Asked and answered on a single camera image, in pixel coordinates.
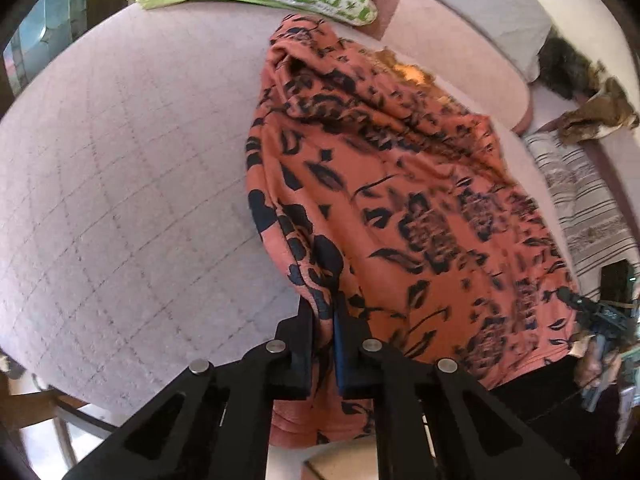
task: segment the brown cloth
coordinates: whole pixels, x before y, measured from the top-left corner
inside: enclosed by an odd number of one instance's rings
[[[450,356],[493,388],[567,354],[575,287],[538,208],[508,175],[488,117],[401,80],[324,20],[271,38],[246,144],[265,248],[317,317],[312,396],[277,402],[271,443],[373,431],[343,402],[334,308],[422,362]]]

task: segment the orange cloth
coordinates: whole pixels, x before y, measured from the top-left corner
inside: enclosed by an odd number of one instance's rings
[[[272,444],[373,430],[370,402],[337,393],[336,306],[408,357],[453,357],[487,388],[567,354],[574,316],[555,290],[575,284],[488,117],[293,15],[271,38],[246,151],[264,246],[318,319],[313,395],[276,403]]]

